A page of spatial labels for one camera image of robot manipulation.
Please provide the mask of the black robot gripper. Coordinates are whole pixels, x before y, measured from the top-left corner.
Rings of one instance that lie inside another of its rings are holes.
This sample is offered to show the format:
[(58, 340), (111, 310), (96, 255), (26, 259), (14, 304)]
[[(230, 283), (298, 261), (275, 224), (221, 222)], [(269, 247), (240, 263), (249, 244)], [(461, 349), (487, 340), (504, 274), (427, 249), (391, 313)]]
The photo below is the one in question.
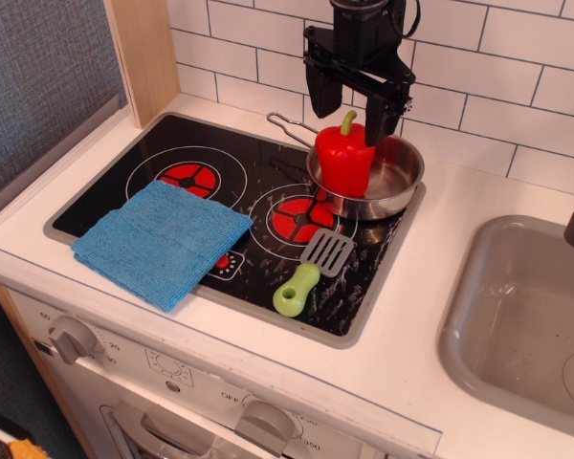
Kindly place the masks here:
[(395, 132), (415, 81), (398, 56), (405, 30), (405, 4), (334, 4), (333, 27), (307, 27), (303, 34), (306, 83), (315, 115), (320, 118), (342, 105), (342, 87), (368, 97), (366, 146), (376, 146)]

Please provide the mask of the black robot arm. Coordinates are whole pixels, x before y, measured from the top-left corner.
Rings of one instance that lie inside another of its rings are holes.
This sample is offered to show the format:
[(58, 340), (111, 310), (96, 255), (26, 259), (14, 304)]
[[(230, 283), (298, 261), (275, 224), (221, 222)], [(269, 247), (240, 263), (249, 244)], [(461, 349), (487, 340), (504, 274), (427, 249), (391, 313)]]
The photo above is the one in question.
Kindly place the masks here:
[(342, 106), (342, 88), (366, 97), (364, 142), (375, 146), (395, 132), (409, 108), (415, 74), (398, 56), (421, 19), (405, 31), (405, 1), (333, 1), (333, 27), (307, 27), (303, 35), (306, 83), (312, 108), (323, 119)]

